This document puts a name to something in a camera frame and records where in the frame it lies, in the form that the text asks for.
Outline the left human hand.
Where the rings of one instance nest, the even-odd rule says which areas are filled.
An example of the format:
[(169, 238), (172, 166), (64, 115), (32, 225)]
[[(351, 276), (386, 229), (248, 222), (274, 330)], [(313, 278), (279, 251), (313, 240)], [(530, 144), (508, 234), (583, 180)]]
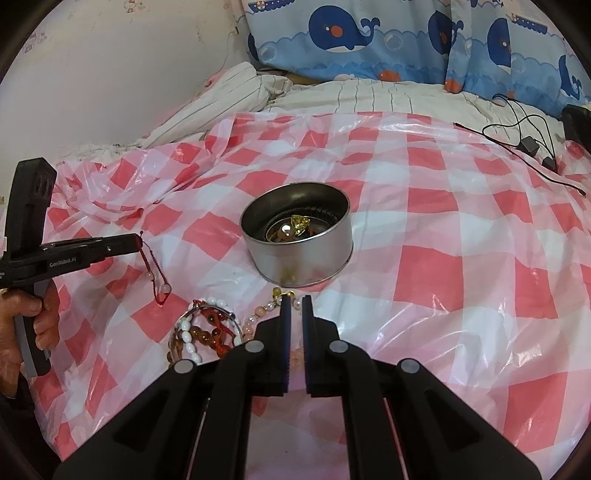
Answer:
[(48, 284), (43, 300), (20, 290), (1, 292), (1, 394), (10, 398), (17, 394), (23, 362), (14, 327), (17, 315), (34, 319), (35, 343), (39, 349), (53, 350), (60, 340), (59, 296), (54, 282)]

